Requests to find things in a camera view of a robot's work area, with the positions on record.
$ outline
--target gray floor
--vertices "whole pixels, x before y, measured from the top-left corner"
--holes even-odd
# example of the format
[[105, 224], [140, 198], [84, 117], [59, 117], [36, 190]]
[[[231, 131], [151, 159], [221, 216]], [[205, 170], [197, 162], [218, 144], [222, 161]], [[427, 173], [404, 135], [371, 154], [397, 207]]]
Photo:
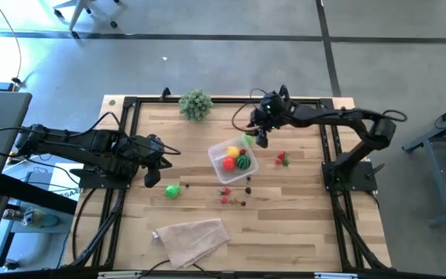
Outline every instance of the gray floor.
[[[321, 34], [314, 1], [124, 3], [127, 9], [118, 24], [132, 33]], [[105, 8], [110, 4], [102, 3]], [[324, 0], [324, 7], [332, 36], [446, 37], [445, 0]], [[12, 17], [21, 30], [38, 29], [38, 22]], [[54, 20], [51, 14], [40, 21], [45, 29], [63, 29], [63, 23]], [[81, 20], [81, 31], [118, 31], [96, 26], [88, 15]], [[26, 124], [84, 129], [96, 120], [102, 95], [160, 94], [164, 87], [175, 94], [203, 88], [210, 94], [242, 95], [254, 87], [271, 90], [287, 84], [292, 95], [331, 96], [322, 43], [20, 42], [23, 91], [34, 96]], [[400, 149], [446, 111], [446, 44], [335, 43], [332, 48], [342, 96], [354, 97], [359, 107], [399, 109], [409, 116], [408, 122], [397, 126], [392, 146], [371, 156], [375, 164], [386, 164], [377, 181], [393, 266], [446, 275], [446, 226], [427, 225], [427, 219], [443, 208], [426, 157], [420, 150], [409, 156]], [[0, 81], [14, 75], [17, 63], [12, 38], [0, 38]]]

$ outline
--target towel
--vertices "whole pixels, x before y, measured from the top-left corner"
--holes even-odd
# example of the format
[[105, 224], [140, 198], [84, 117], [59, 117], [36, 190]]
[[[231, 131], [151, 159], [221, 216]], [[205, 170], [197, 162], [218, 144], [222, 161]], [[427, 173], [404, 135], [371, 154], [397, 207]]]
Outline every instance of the towel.
[[156, 229], [174, 269], [189, 267], [230, 240], [221, 219], [185, 222]]

